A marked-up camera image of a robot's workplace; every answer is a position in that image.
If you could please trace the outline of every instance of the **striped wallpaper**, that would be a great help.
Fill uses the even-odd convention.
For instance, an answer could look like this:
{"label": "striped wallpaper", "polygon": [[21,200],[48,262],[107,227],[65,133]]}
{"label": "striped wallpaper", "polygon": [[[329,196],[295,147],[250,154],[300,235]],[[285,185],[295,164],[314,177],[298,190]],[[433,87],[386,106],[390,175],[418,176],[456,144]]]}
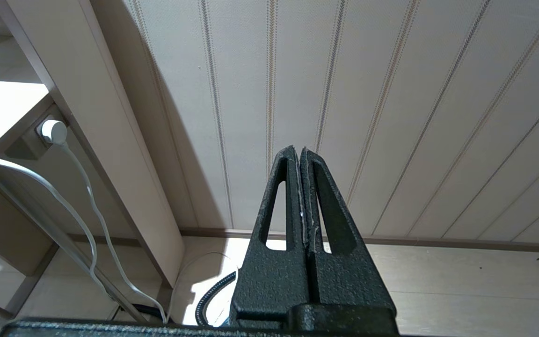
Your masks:
{"label": "striped wallpaper", "polygon": [[539,243],[539,0],[92,4],[182,228],[252,229],[294,144],[366,237]]}

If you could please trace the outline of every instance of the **coiled black cable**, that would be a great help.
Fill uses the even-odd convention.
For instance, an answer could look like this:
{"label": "coiled black cable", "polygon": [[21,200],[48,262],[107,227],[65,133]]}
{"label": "coiled black cable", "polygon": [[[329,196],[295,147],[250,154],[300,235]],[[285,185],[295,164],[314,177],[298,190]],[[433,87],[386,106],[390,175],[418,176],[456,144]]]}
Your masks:
{"label": "coiled black cable", "polygon": [[205,316],[205,311],[207,311],[207,305],[212,300],[212,298],[220,292],[220,290],[225,288],[228,284],[231,284],[235,278],[235,271],[229,273],[226,277],[218,281],[218,283],[214,284],[214,286],[207,290],[203,297],[201,297],[201,300],[199,301],[199,304],[197,304],[197,308],[195,309],[195,320],[197,321],[198,326],[211,326],[209,322],[207,322],[207,317]]}

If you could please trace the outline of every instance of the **white power cable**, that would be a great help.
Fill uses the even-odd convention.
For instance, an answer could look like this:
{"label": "white power cable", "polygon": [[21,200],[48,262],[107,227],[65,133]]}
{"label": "white power cable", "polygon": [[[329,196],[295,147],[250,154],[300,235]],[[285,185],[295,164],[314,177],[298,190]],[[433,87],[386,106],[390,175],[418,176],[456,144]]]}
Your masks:
{"label": "white power cable", "polygon": [[[221,256],[224,256],[225,258],[227,258],[234,265],[234,271],[236,273],[236,275],[235,275],[236,277],[234,277],[234,284],[237,283],[237,281],[238,281],[238,263],[236,263],[233,259],[230,258],[230,256],[227,256],[223,252],[212,251],[212,252],[206,252],[205,254],[201,254],[200,256],[197,256],[197,257],[193,258],[186,265],[184,265],[184,267],[182,269],[180,269],[180,271],[178,272],[178,276],[176,277],[176,282],[174,283],[174,289],[175,290],[178,289],[178,283],[180,282],[180,277],[182,276],[182,273],[184,273],[184,271],[186,269],[188,269],[188,267],[190,267],[191,264],[193,264],[194,262],[197,262],[203,256],[207,256],[209,254],[219,254]],[[168,308],[168,315],[166,317],[166,321],[169,321],[169,315],[172,312],[172,304],[174,303],[174,298],[175,297],[176,297],[175,294],[173,294],[173,296],[170,297],[170,299],[169,299],[169,308]],[[220,312],[220,315],[216,318],[216,321],[214,322],[214,324],[218,321],[218,318],[222,315],[223,312],[224,312],[224,309],[222,309],[222,311]]]}
{"label": "white power cable", "polygon": [[20,166],[20,165],[14,163],[14,162],[10,162],[10,161],[3,160],[3,159],[0,159],[0,166],[7,167],[7,168],[12,169],[14,171],[18,171],[18,172],[23,173],[25,175],[28,175],[28,177],[31,177],[32,179],[36,180],[38,183],[40,183],[45,188],[47,188],[47,190],[53,195],[53,197],[57,201],[59,201],[59,203],[62,204],[62,206],[65,209],[68,210],[68,212],[72,215],[72,217],[76,220],[76,222],[82,228],[82,230],[84,231],[84,234],[86,234],[86,237],[88,239],[88,243],[90,244],[90,252],[91,252],[91,254],[93,256],[93,260],[90,263],[90,267],[88,269],[88,275],[93,279],[93,281],[98,286],[100,286],[100,288],[102,288],[102,290],[105,293],[107,293],[107,291],[105,290],[105,287],[103,286],[101,281],[99,281],[99,279],[95,275],[95,267],[96,267],[96,264],[97,264],[97,247],[96,247],[96,244],[95,244],[95,239],[94,239],[92,233],[90,232],[90,230],[88,229],[88,227],[86,226],[86,224],[84,223],[84,220],[82,220],[82,218],[77,213],[77,211],[74,209],[74,207],[72,207],[72,205],[58,192],[58,190],[49,181],[47,181],[47,179],[43,178],[41,175],[39,175],[38,173],[30,170],[29,168],[26,168],[24,166]]}
{"label": "white power cable", "polygon": [[84,167],[79,162],[78,158],[74,155],[74,153],[70,150],[67,143],[62,143],[60,145],[62,150],[70,157],[72,162],[76,165],[76,167],[79,169],[80,175],[82,176],[84,183],[86,184],[86,190],[88,192],[88,198],[90,200],[90,206],[92,207],[93,211],[97,215],[97,218],[99,218],[99,222],[101,223],[101,227],[103,228],[103,234],[105,235],[105,241],[107,241],[107,247],[109,247],[109,251],[111,252],[111,256],[116,263],[116,267],[118,268],[118,271],[120,271],[120,275],[122,275],[122,279],[126,284],[132,289],[135,293],[139,294],[140,296],[143,296],[144,298],[148,299],[156,307],[158,307],[159,312],[162,316],[163,324],[167,324],[168,317],[165,315],[165,311],[163,310],[163,306],[154,298],[151,296],[148,296],[146,293],[142,292],[137,286],[135,286],[129,279],[126,273],[124,272],[124,268],[122,268],[122,264],[120,263],[120,259],[118,258],[118,255],[116,254],[116,249],[114,248],[113,244],[111,243],[111,237],[109,236],[109,230],[107,229],[107,223],[105,222],[105,218],[103,217],[103,214],[101,214],[101,211],[99,211],[99,208],[97,207],[97,204],[95,202],[95,197],[93,196],[93,188],[90,185],[90,180],[88,179],[88,175],[86,171],[84,170]]}

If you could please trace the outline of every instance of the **wooden floor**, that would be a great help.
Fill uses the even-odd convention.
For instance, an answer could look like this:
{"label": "wooden floor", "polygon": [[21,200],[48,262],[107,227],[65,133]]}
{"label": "wooden floor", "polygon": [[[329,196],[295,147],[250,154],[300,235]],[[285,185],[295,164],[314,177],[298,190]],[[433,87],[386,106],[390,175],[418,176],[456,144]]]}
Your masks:
{"label": "wooden floor", "polygon": [[[185,237],[184,265],[208,251],[224,252],[239,266],[248,239]],[[270,241],[284,249],[284,241]],[[403,335],[539,337],[539,253],[460,248],[368,245],[398,309]],[[171,308],[174,320],[195,324],[201,296],[233,262],[210,255],[181,274]],[[219,324],[233,286],[210,304]]]}

